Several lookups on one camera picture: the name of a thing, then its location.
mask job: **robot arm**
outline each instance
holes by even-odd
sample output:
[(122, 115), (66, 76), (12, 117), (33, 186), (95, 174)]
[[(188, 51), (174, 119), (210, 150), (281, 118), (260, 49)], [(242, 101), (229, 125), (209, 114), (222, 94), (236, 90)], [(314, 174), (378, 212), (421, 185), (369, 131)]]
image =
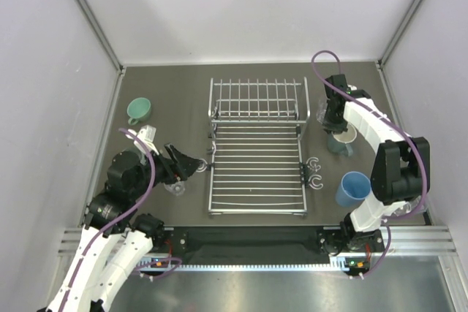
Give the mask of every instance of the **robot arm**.
[[(153, 144), (154, 127), (144, 126), (138, 134), (129, 132), (138, 136), (151, 151), (156, 173), (152, 187), (158, 183), (184, 182), (202, 164), (201, 160), (182, 154), (171, 144), (165, 145), (170, 159), (162, 156)], [(80, 244), (67, 276), (53, 301), (41, 312), (109, 311), (117, 291), (135, 265), (165, 240), (164, 223), (151, 215), (140, 215), (122, 247), (106, 264), (136, 211), (104, 232), (101, 229), (130, 210), (150, 186), (151, 165), (140, 143), (135, 141), (135, 145), (137, 149), (122, 151), (114, 157), (107, 170), (105, 188), (88, 206)]]
[[(322, 123), (325, 131), (342, 133), (347, 130), (347, 124), (351, 123), (376, 153), (371, 174), (371, 193), (359, 208), (346, 215), (340, 225), (348, 248), (360, 248), (379, 230), (383, 217), (390, 216), (395, 210), (418, 198), (422, 191), (421, 174), (407, 142), (383, 122), (388, 119), (387, 115), (377, 109), (365, 91), (352, 90), (344, 75), (331, 76), (327, 81), (372, 110), (371, 113), (355, 102), (348, 102), (340, 94), (325, 87), (328, 98)], [(429, 179), (429, 143), (422, 137), (411, 139), (421, 155)]]

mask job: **wire basket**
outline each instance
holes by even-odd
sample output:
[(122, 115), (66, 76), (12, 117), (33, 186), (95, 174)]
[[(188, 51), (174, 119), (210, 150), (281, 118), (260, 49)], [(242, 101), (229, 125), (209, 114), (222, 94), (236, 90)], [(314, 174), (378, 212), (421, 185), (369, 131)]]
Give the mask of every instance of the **wire basket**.
[(307, 80), (211, 79), (208, 212), (307, 213), (301, 138)]

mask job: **white enclosure wall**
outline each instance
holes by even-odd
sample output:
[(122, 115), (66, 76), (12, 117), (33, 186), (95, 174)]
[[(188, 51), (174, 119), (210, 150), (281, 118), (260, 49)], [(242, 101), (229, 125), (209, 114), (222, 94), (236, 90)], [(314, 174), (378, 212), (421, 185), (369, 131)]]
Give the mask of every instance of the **white enclosure wall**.
[(380, 58), (411, 0), (88, 0), (123, 64)]
[(36, 311), (76, 226), (116, 82), (75, 0), (0, 0), (0, 301)]
[(431, 143), (431, 202), (468, 271), (468, 6), (425, 0), (386, 72), (409, 133)]

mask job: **gray cup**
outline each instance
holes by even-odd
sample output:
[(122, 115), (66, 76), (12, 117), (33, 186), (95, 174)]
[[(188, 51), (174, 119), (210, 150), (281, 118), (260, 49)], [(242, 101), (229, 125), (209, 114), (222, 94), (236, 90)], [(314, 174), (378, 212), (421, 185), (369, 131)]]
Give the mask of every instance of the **gray cup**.
[(346, 132), (328, 135), (328, 151), (338, 155), (352, 156), (354, 152), (351, 143), (355, 141), (357, 136), (356, 128), (348, 124), (348, 130)]

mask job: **blue cup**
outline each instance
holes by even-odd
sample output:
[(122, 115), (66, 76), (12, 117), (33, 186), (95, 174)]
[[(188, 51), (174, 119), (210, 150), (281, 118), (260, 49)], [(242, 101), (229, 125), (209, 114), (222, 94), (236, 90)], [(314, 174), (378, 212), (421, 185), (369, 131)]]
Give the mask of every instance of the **blue cup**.
[(371, 193), (371, 181), (361, 172), (348, 172), (341, 179), (335, 200), (338, 205), (348, 208), (363, 201)]

